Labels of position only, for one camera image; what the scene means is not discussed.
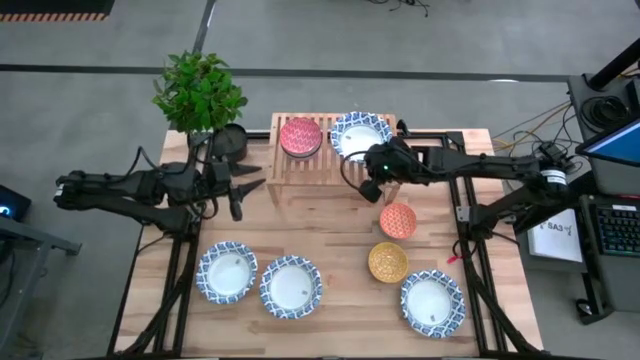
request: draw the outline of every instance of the keyboard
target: keyboard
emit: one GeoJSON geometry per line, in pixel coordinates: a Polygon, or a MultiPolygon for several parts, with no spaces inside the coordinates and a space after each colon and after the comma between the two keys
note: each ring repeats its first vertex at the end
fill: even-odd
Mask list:
{"type": "Polygon", "coordinates": [[[597,208],[604,254],[640,257],[640,212],[597,208]]]}

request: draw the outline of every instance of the blue and white plate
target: blue and white plate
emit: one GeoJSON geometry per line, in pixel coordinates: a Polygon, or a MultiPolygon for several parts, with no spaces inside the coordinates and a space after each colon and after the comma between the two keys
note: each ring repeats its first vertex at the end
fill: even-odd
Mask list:
{"type": "Polygon", "coordinates": [[[246,245],[217,243],[200,259],[196,286],[214,304],[233,304],[242,299],[256,280],[258,261],[246,245]]]}
{"type": "MultiPolygon", "coordinates": [[[[338,155],[347,156],[366,151],[372,145],[391,140],[391,127],[374,113],[353,111],[344,114],[331,129],[331,144],[338,155]]],[[[350,161],[364,162],[364,154],[354,155],[350,161]]]]}
{"type": "Polygon", "coordinates": [[[320,303],[322,279],[311,261],[295,255],[276,259],[262,274],[260,299],[271,315],[299,319],[320,303]]]}
{"type": "Polygon", "coordinates": [[[415,331],[436,339],[453,334],[466,312],[458,284],[439,270],[409,275],[400,290],[400,305],[415,331]]]}

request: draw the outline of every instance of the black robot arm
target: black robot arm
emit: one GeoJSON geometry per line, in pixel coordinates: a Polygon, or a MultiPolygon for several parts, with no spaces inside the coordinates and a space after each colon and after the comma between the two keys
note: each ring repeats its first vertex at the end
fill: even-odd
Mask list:
{"type": "Polygon", "coordinates": [[[376,202],[387,182],[428,185],[462,176],[522,181],[524,186],[489,205],[457,209],[458,220],[468,222],[476,240],[488,239],[501,219],[518,216],[532,205],[552,206],[566,195],[566,154],[555,145],[540,147],[540,157],[465,155],[435,146],[410,148],[402,139],[373,145],[364,160],[370,180],[359,192],[376,202]]]}
{"type": "Polygon", "coordinates": [[[260,168],[210,161],[204,166],[204,174],[193,164],[177,162],[125,176],[76,170],[56,180],[58,191],[53,200],[62,209],[101,209],[154,224],[167,233],[181,233],[191,220],[202,216],[200,204],[211,200],[217,209],[216,198],[222,196],[229,197],[233,220],[242,220],[240,203],[264,179],[235,186],[232,173],[237,169],[249,173],[260,168]],[[168,207],[156,208],[165,197],[168,207]]]}

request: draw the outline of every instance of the wooden rack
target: wooden rack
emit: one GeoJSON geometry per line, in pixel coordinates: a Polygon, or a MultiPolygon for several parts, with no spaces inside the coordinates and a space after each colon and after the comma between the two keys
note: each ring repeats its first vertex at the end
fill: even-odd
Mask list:
{"type": "MultiPolygon", "coordinates": [[[[267,189],[273,203],[280,204],[282,189],[287,186],[349,186],[340,174],[342,156],[336,154],[329,136],[331,128],[342,114],[325,113],[274,113],[271,118],[270,163],[267,169],[267,189]],[[322,130],[324,141],[320,150],[308,160],[295,160],[289,157],[280,146],[280,130],[296,117],[305,117],[315,121],[322,130]]],[[[393,114],[379,114],[396,134],[396,117],[393,114]]],[[[349,181],[358,186],[367,179],[367,171],[363,164],[345,163],[345,175],[349,181]]],[[[385,202],[390,203],[396,197],[400,185],[385,186],[385,202]]]]}

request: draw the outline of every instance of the patterned plate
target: patterned plate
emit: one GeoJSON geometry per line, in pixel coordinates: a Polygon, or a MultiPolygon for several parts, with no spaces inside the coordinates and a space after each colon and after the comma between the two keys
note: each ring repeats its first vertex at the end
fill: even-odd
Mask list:
{"type": "Polygon", "coordinates": [[[416,213],[405,204],[389,204],[380,213],[380,227],[394,239],[408,239],[416,231],[416,213]]]}
{"type": "Polygon", "coordinates": [[[436,339],[451,336],[466,312],[458,284],[439,270],[409,275],[400,289],[400,306],[415,331],[436,339]]]}
{"type": "MultiPolygon", "coordinates": [[[[354,111],[336,121],[331,129],[331,144],[338,155],[347,156],[388,142],[391,136],[391,127],[380,116],[354,111]]],[[[364,163],[364,154],[354,155],[349,161],[364,163]]]]}
{"type": "Polygon", "coordinates": [[[280,145],[291,156],[309,156],[322,145],[322,130],[311,119],[293,118],[280,130],[280,145]]]}
{"type": "Polygon", "coordinates": [[[256,280],[258,261],[246,245],[224,241],[202,255],[196,286],[214,304],[233,304],[242,299],[256,280]]]}
{"type": "Polygon", "coordinates": [[[369,252],[369,271],[382,282],[397,283],[407,275],[409,259],[400,246],[383,242],[369,252]]]}
{"type": "Polygon", "coordinates": [[[262,274],[260,299],[280,319],[309,315],[320,303],[322,279],[311,261],[295,255],[276,259],[262,274]]]}

